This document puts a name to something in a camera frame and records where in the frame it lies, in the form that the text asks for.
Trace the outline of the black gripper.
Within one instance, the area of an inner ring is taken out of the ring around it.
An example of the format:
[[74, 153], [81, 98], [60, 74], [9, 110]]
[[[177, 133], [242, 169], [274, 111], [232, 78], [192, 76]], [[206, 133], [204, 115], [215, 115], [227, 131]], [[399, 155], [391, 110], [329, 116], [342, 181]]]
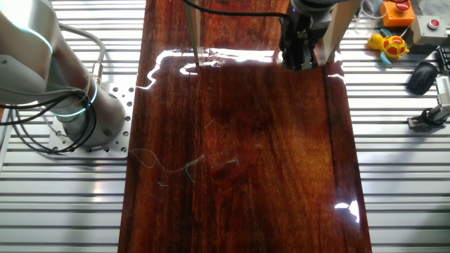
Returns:
[[[279, 39], [280, 50], [283, 51], [283, 67], [286, 70], [301, 71], [318, 67], [317, 59], [313, 49], [319, 42], [316, 22], [318, 14], [294, 14], [280, 18], [281, 36]], [[302, 48], [307, 45], [310, 48], [299, 50], [295, 54], [294, 64], [289, 49], [291, 44]]]

